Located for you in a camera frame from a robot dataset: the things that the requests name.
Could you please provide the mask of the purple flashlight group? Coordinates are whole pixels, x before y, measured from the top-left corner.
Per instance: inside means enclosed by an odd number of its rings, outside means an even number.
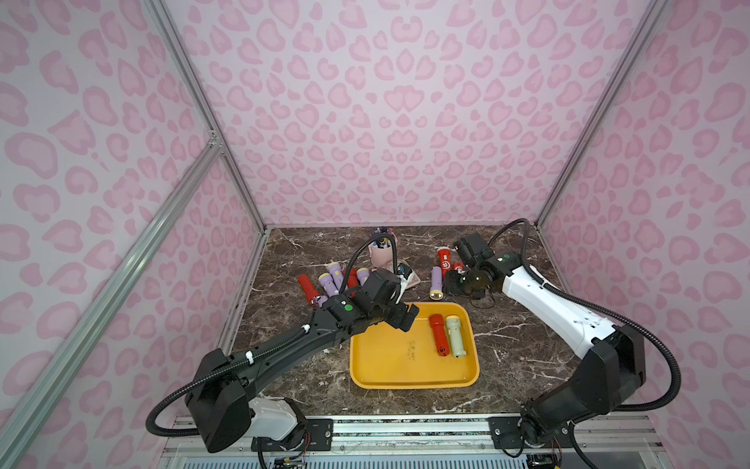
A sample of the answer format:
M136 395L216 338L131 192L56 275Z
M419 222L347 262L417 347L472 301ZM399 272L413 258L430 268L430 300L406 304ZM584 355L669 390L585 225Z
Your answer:
M431 271L431 286L430 286L430 299L433 301L441 301L445 298L443 292L443 269L436 266Z

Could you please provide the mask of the pale green flashlight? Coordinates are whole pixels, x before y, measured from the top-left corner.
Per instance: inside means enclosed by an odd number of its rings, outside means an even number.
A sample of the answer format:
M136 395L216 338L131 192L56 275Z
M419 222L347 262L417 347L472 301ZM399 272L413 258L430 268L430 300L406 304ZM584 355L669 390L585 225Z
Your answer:
M459 316L448 316L445 318L445 327L447 330L450 351L453 357L456 359L464 358L467 355L463 337L462 337L462 322Z

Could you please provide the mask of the purple flashlight near calculator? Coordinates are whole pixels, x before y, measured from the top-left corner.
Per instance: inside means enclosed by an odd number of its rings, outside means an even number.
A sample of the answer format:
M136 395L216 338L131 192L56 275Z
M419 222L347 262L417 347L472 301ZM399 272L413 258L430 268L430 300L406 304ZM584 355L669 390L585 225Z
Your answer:
M364 285L369 278L370 271L367 268L359 268L357 270L357 280L360 285Z

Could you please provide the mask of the plain red flashlight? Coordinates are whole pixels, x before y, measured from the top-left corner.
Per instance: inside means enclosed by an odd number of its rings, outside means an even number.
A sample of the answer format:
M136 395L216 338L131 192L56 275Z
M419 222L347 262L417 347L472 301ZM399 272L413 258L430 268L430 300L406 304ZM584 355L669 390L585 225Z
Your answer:
M433 332L437 354L446 357L450 354L450 347L445 331L445 319L441 314L433 314L429 318L429 325Z

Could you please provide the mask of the pink metal pen bucket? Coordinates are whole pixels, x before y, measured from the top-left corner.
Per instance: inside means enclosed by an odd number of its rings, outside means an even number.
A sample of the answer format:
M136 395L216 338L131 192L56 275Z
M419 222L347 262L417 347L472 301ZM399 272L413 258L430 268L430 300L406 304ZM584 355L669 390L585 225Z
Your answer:
M395 237L394 230L391 227L378 227L374 232L373 236L385 234L384 238L378 238L373 240L369 244L369 255L370 261L373 268L376 269L388 269L394 268L394 246Z

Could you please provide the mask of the aluminium front rail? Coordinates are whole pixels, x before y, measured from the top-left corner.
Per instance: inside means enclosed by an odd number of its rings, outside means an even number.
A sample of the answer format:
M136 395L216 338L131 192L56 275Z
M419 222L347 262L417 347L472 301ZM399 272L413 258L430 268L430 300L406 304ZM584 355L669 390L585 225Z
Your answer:
M669 468L646 414L596 417L539 446L523 447L515 414L327 415L288 468Z

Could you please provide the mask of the red flashlight between purple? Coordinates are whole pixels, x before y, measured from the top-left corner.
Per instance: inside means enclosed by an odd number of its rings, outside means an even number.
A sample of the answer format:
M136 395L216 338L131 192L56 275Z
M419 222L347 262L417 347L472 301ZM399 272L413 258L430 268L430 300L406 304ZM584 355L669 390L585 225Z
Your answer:
M349 288L354 288L356 286L359 286L359 278L357 277L357 271L355 269L351 269L348 275L347 286Z

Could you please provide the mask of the yellow plastic tray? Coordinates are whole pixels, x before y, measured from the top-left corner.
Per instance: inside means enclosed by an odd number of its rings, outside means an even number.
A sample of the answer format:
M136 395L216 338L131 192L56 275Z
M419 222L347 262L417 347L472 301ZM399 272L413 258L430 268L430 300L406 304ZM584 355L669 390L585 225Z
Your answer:
M381 322L352 339L350 375L363 389L412 390L469 387L480 376L479 356L466 309L456 303L419 303L409 332ZM437 353L429 318L459 316L467 355Z

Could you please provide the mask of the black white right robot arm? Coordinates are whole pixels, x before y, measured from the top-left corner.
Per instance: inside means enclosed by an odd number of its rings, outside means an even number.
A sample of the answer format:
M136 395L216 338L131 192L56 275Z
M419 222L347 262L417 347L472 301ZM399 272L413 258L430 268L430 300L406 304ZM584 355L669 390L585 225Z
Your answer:
M521 406L517 434L525 444L539 447L570 422L609 414L643 386L644 338L632 326L618 326L552 292L552 283L535 268L525 267L518 254L455 251L464 272L452 273L446 286L470 297L502 292L556 332L580 359L563 384Z

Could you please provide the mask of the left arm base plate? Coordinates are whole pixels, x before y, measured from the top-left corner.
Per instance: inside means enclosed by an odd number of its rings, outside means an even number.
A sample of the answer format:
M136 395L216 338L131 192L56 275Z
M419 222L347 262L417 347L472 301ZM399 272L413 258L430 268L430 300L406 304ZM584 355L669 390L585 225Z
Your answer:
M251 449L269 451L330 451L333 438L334 420L331 418L312 418L297 424L291 432L280 441L270 438L254 438Z

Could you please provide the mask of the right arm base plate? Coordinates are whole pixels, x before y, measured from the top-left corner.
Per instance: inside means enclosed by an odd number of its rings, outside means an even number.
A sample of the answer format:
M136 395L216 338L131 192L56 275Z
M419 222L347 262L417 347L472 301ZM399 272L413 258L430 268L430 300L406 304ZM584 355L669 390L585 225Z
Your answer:
M519 414L490 416L487 423L494 449L506 451L518 451L521 448L542 449L548 448L551 444L562 449L573 447L570 430L566 425L545 428Z

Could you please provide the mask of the red white flashlight emblem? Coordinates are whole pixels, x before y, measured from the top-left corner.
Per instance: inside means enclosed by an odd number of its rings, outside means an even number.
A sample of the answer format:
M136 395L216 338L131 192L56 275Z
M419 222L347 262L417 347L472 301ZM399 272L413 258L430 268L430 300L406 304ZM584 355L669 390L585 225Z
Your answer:
M455 271L459 275L463 275L464 273L466 273L466 267L461 262L455 262L455 263L453 263L452 264L452 269L453 269L453 271Z

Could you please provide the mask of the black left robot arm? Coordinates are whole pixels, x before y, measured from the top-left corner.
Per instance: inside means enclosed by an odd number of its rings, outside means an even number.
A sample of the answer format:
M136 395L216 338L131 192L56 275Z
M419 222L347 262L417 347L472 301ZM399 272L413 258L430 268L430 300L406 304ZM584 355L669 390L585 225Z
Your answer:
M209 453L228 449L245 436L295 449L308 421L289 398L269 400L260 393L308 357L338 346L384 322L410 331L420 309L409 303L374 301L357 290L336 295L314 310L306 324L293 328L244 354L209 353L195 375L199 385L186 405Z

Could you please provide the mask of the pink calculator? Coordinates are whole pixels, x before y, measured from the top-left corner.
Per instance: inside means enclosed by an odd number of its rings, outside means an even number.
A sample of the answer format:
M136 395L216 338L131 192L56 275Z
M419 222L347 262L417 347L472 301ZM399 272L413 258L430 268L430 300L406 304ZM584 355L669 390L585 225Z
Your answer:
M420 277L414 272L414 269L406 263L398 265L398 273L402 278L402 287L404 290L416 287L420 283Z

